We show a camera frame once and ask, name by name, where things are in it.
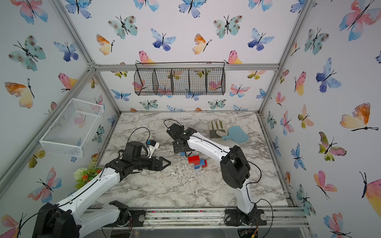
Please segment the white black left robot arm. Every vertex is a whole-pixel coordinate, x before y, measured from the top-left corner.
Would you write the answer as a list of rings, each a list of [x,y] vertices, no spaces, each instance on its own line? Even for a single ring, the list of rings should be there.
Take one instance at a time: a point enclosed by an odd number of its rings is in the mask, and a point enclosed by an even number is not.
[[[129,207],[119,201],[97,212],[85,211],[100,196],[127,176],[144,170],[162,171],[171,165],[163,157],[148,157],[146,146],[133,141],[118,152],[118,157],[107,163],[90,182],[57,204],[48,203],[37,213],[32,237],[34,238],[83,238],[109,224],[131,227],[133,216]]]

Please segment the blue 2x4 lego brick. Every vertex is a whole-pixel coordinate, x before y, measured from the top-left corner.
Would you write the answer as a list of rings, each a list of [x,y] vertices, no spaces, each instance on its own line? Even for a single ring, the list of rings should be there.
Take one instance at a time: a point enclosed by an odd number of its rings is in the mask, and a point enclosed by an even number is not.
[[[207,162],[204,159],[200,159],[199,161],[195,161],[194,163],[194,169],[201,169],[201,168],[206,168],[207,167]]]

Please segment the red 2x4 lego brick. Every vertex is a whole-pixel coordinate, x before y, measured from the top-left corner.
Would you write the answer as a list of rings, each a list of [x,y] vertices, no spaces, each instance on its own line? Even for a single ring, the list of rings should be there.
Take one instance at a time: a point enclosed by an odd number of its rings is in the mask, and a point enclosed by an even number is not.
[[[200,164],[200,158],[199,156],[191,156],[188,158],[189,164],[199,165]]]

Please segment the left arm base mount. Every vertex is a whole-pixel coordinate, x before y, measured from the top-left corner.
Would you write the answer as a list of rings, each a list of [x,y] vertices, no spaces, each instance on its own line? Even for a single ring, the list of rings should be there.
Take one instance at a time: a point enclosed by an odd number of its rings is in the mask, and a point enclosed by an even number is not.
[[[145,219],[145,210],[122,209],[117,217],[117,221],[109,224],[108,227],[140,228],[143,227]]]

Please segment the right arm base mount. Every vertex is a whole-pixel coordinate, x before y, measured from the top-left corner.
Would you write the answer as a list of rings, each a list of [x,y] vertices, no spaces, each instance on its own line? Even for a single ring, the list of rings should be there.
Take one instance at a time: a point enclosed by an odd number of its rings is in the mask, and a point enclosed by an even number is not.
[[[262,209],[257,208],[253,208],[249,214],[242,212],[238,208],[225,209],[224,224],[233,227],[241,225],[265,226],[267,225],[267,217]]]

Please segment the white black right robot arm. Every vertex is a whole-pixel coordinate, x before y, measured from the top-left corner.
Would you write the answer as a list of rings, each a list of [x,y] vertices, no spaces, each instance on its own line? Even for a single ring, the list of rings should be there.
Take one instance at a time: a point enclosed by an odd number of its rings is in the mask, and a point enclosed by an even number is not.
[[[214,142],[193,128],[185,129],[179,124],[167,127],[174,140],[174,153],[198,151],[220,164],[222,178],[235,190],[237,208],[243,219],[251,221],[257,205],[251,200],[249,178],[251,167],[239,146],[227,147]]]

